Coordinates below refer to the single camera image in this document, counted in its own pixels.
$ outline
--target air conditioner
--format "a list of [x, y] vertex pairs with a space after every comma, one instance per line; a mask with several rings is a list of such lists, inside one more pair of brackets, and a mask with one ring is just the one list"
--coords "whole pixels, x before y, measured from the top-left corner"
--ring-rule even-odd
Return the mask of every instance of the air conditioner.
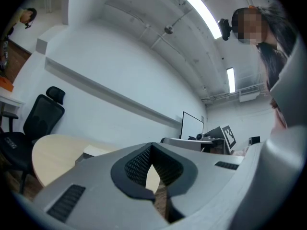
[[258, 95], [260, 95], [260, 90], [258, 86], [249, 87], [249, 88], [240, 90], [239, 101], [247, 102], [247, 101], [255, 100]]

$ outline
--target white desk surface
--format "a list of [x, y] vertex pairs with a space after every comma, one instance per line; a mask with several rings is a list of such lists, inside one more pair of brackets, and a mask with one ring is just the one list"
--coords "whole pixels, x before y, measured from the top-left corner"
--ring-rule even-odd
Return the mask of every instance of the white desk surface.
[[[47, 186], [74, 167], [88, 145], [109, 152], [118, 150], [111, 144], [64, 135], [48, 135], [39, 139], [32, 151], [33, 169], [39, 182]], [[146, 188], [155, 193], [159, 183], [160, 177], [152, 166], [147, 174]]]
[[9, 92], [2, 87], [0, 87], [0, 102], [4, 102], [18, 107], [24, 105], [24, 102], [15, 98], [12, 92]]

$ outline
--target white ceiling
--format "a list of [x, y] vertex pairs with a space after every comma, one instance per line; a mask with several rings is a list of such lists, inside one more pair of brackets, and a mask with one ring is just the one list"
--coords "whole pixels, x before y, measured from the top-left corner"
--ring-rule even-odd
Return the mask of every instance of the white ceiling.
[[[216, 21], [231, 19], [235, 9], [249, 4], [267, 6], [273, 0], [202, 0]], [[226, 69], [233, 67], [236, 89], [262, 82], [262, 68], [254, 46], [241, 45], [233, 36], [214, 40], [205, 22], [185, 0], [109, 0], [102, 18], [120, 26], [153, 50], [188, 82], [201, 99], [228, 93]]]

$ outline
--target round wooden table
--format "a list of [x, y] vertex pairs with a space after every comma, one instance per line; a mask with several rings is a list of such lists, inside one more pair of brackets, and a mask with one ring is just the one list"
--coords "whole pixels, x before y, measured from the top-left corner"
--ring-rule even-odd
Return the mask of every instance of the round wooden table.
[[[114, 145], [85, 140], [64, 135], [48, 135], [39, 139], [32, 151], [32, 163], [35, 175], [43, 186], [47, 186], [75, 166], [75, 161], [83, 150], [93, 147], [112, 152], [118, 150]], [[157, 191], [160, 177], [151, 166], [147, 174], [146, 188]]]

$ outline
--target fluorescent ceiling light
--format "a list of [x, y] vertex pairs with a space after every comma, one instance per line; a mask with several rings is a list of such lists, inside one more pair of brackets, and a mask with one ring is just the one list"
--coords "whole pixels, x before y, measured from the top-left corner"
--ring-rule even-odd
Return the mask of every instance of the fluorescent ceiling light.
[[235, 71], [233, 68], [227, 69], [228, 82], [229, 82], [229, 91], [231, 93], [236, 91], [236, 83], [235, 83]]
[[214, 17], [210, 13], [209, 9], [201, 0], [187, 0], [200, 14], [203, 20], [206, 22], [209, 27], [213, 37], [215, 39], [222, 36], [219, 26], [217, 25]]

